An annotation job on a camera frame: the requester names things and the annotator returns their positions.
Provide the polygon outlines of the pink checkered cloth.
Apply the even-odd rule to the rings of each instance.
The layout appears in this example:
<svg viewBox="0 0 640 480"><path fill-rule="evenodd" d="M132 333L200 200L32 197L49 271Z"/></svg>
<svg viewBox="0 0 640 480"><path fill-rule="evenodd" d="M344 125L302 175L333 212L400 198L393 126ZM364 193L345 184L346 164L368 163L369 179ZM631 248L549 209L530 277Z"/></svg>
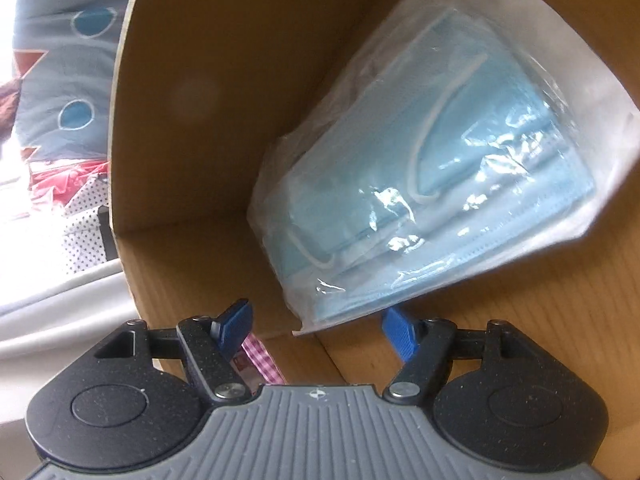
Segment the pink checkered cloth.
<svg viewBox="0 0 640 480"><path fill-rule="evenodd" d="M285 385L286 379L262 341L249 333L231 360L234 370L247 384L251 393L261 386Z"/></svg>

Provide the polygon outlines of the grey sheet with circles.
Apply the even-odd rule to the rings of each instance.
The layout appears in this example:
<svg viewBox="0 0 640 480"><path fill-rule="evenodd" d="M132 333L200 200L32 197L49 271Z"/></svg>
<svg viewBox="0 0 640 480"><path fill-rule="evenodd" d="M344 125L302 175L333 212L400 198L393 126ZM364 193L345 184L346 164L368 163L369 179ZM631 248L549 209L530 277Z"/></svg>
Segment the grey sheet with circles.
<svg viewBox="0 0 640 480"><path fill-rule="evenodd" d="M38 162L104 159L116 51L129 0L17 0L22 80L14 134Z"/></svg>

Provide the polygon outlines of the red patterned cloth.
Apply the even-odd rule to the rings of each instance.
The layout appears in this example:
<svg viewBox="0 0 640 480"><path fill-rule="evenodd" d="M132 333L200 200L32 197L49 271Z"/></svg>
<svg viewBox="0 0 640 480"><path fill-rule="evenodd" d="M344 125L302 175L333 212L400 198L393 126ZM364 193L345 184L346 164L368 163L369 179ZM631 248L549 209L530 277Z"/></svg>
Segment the red patterned cloth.
<svg viewBox="0 0 640 480"><path fill-rule="evenodd" d="M31 169L30 199L40 210L65 207L90 178L107 174L106 160L59 160L42 169Z"/></svg>

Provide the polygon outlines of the polka dot white cloth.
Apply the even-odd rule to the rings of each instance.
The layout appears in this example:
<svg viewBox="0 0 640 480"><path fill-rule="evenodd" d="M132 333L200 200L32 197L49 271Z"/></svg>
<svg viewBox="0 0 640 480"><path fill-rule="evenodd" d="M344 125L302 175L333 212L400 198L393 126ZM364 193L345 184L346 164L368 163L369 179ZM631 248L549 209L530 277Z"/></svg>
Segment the polka dot white cloth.
<svg viewBox="0 0 640 480"><path fill-rule="evenodd" d="M74 275L107 262L99 213L108 208L107 177L94 174L64 207L65 271Z"/></svg>

